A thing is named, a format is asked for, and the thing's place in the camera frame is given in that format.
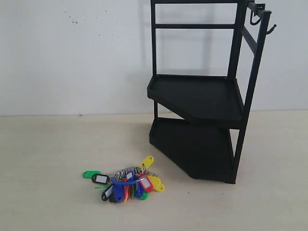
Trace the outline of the colourful key tag bunch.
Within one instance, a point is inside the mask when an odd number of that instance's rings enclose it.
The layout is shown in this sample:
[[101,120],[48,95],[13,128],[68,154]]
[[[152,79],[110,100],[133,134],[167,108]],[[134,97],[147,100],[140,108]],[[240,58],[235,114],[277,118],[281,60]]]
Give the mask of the colourful key tag bunch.
[[165,185],[157,174],[149,171],[154,157],[148,155],[138,166],[129,166],[115,174],[103,174],[97,170],[88,170],[82,177],[90,179],[103,189],[101,199],[111,203],[121,203],[129,199],[146,200],[153,191],[163,192]]

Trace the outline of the black metal corner rack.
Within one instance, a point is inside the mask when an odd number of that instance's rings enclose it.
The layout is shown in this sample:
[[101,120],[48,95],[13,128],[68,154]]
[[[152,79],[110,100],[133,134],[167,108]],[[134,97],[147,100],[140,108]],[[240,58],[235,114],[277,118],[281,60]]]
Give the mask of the black metal corner rack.
[[[236,2],[232,24],[159,24],[151,1],[152,78],[147,96],[154,102],[150,144],[194,179],[236,182],[271,11],[253,0]],[[226,76],[170,75],[157,72],[157,29],[231,29]],[[247,93],[236,74],[241,43],[253,53]]]

